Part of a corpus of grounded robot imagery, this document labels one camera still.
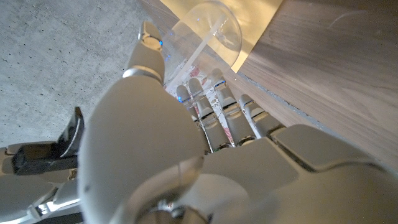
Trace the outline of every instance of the wood grain surface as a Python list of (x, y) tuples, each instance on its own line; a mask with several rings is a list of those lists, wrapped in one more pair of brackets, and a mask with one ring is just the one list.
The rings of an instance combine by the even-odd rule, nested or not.
[[(163, 32), (178, 21), (160, 1), (141, 3)], [(225, 78), (285, 125), (317, 123), (267, 90), (398, 170), (397, 63), (397, 3), (287, 0)]]

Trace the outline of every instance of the black bracket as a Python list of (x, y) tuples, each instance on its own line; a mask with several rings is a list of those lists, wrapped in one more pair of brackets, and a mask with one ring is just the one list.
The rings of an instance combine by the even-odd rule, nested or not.
[(84, 132), (83, 115), (79, 107), (67, 128), (53, 143), (23, 144), (12, 157), (16, 175), (36, 175), (44, 172), (77, 168), (77, 152)]

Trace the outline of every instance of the clear plastic cup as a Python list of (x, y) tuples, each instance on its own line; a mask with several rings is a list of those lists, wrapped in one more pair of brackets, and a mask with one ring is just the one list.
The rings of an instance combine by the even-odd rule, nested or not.
[(163, 42), (166, 91), (176, 96), (177, 87), (188, 87), (189, 79), (195, 77), (206, 93), (238, 58), (242, 32), (223, 3), (207, 1), (192, 8)]

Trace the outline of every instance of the robotic hand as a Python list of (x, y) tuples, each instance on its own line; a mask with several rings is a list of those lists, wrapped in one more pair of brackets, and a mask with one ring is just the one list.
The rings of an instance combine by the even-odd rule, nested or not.
[[(222, 78), (214, 88), (233, 147), (198, 80), (188, 82), (191, 94), (177, 88), (180, 102), (164, 91), (161, 49), (144, 22), (128, 70), (98, 103), (78, 150), (82, 118), (57, 142), (3, 148), (0, 211), (9, 216), (0, 223), (77, 205), (87, 223), (396, 222), (395, 174), (320, 130), (285, 127), (247, 95), (238, 103)], [(78, 177), (67, 181), (77, 164), (66, 160), (76, 158)], [(24, 194), (30, 183), (36, 190)]]

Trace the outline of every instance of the gray concrete surface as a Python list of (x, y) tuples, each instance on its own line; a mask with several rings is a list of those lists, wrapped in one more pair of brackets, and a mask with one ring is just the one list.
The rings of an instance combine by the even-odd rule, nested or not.
[(121, 78), (142, 21), (132, 1), (0, 1), (0, 147), (58, 138)]

